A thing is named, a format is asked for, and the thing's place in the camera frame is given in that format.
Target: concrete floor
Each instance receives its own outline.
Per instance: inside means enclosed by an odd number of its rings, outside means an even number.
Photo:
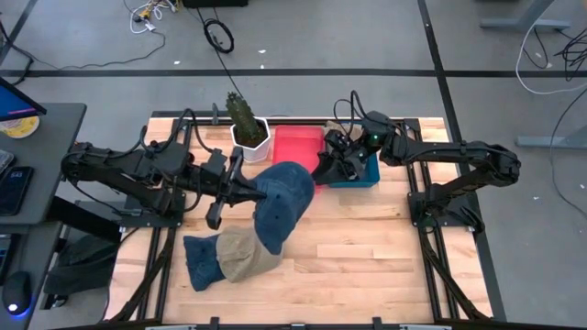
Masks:
[[[130,6],[142,5],[127,0]],[[427,0],[440,57],[445,70],[511,71],[521,38],[519,33],[478,28],[479,18],[515,16],[527,1],[489,2]],[[26,1],[0,0],[3,22],[10,30]],[[213,15],[204,10],[205,17]],[[432,70],[416,1],[387,0],[251,0],[244,8],[219,8],[232,30],[235,51],[224,56],[230,69],[368,68]],[[568,19],[576,34],[587,23],[581,0],[559,0],[545,14]],[[56,66],[101,63],[140,56],[161,42],[159,36],[133,35],[122,1],[38,1],[17,37],[17,45]],[[163,12],[155,21],[167,36],[166,46],[147,60],[89,70],[212,70],[220,63],[206,43],[201,25],[186,12]],[[542,34],[551,70],[562,70],[552,55],[567,42],[559,34]],[[530,54],[539,51],[528,41]],[[10,51],[0,69],[22,69],[25,60]],[[534,70],[524,60],[523,70]],[[50,70],[35,64],[35,70]],[[526,79],[539,90],[568,88],[577,79]],[[351,89],[360,92],[368,109],[389,116],[446,117],[437,79],[402,76],[252,76],[236,77],[254,111],[260,116],[328,116],[332,104]],[[493,255],[507,319],[552,325],[587,326],[587,219],[567,206],[554,192],[548,151],[514,145],[520,134],[549,135],[558,116],[577,93],[548,96],[526,92],[515,78],[449,78],[460,131],[467,140],[499,143],[523,162],[520,182],[506,189],[479,191],[482,215]],[[209,109],[222,105],[231,90],[226,77],[52,77],[30,78],[20,88],[39,102],[81,102],[88,112],[79,140],[124,149],[154,110]],[[587,125],[579,101],[563,122],[561,133]],[[587,207],[587,174],[579,151],[556,151],[561,190],[579,206]],[[109,189],[88,185],[106,200],[120,199]],[[80,199],[70,187],[59,194]],[[94,323],[101,315],[105,291],[72,297],[66,306],[35,314],[32,328]],[[74,315],[65,324],[60,315]]]

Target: white cord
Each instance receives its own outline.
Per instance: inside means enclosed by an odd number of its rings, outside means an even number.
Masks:
[[[136,13],[138,12],[139,9],[144,8],[146,6],[150,6],[152,1],[149,0],[148,3],[136,8],[135,10],[132,11],[132,13],[130,13],[130,32],[132,32],[134,34],[141,34],[141,33],[149,31],[148,27],[145,27],[145,28],[141,29],[140,31],[136,31],[133,28],[133,23],[135,23],[133,18],[137,15]],[[169,7],[167,5],[162,5],[162,4],[157,4],[153,7],[152,13],[155,15],[155,18],[157,18],[158,20],[161,20],[163,18],[163,13],[161,12],[160,8],[169,8]]]
[[[528,39],[530,32],[532,32],[532,29],[534,28],[534,26],[536,25],[536,23],[538,22],[539,19],[540,19],[540,17],[534,23],[532,23],[532,26],[527,31],[526,35],[524,36],[524,40],[522,41],[522,47],[520,47],[520,53],[517,55],[517,62],[515,63],[515,75],[517,76],[517,80],[520,81],[522,86],[524,86],[524,88],[526,88],[527,91],[529,91],[532,94],[536,94],[536,95],[551,95],[551,94],[556,94],[556,93],[574,92],[574,91],[578,91],[584,87],[587,87],[587,82],[586,82],[582,85],[579,85],[577,87],[573,87],[570,89],[562,89],[562,90],[556,90],[556,91],[550,91],[550,92],[539,92],[539,91],[535,91],[535,90],[531,89],[530,87],[526,86],[526,84],[522,80],[522,77],[520,77],[520,72],[519,72],[520,60],[522,60],[522,52],[524,51],[524,46],[526,45],[526,40]]]

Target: red box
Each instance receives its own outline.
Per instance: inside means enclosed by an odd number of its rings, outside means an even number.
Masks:
[[[318,152],[325,150],[321,126],[277,126],[273,145],[273,164],[294,161],[312,173],[318,166]]]

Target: potted plant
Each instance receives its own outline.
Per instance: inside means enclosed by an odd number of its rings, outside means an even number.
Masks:
[[[232,143],[243,148],[245,161],[265,160],[271,140],[267,119],[254,116],[247,101],[236,93],[228,93],[227,110],[234,123],[230,127]]]

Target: laptop screen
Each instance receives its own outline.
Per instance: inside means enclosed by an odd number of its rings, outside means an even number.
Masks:
[[[28,102],[28,98],[24,95],[21,97],[20,94],[14,87],[0,85],[0,122],[43,115],[37,104]]]

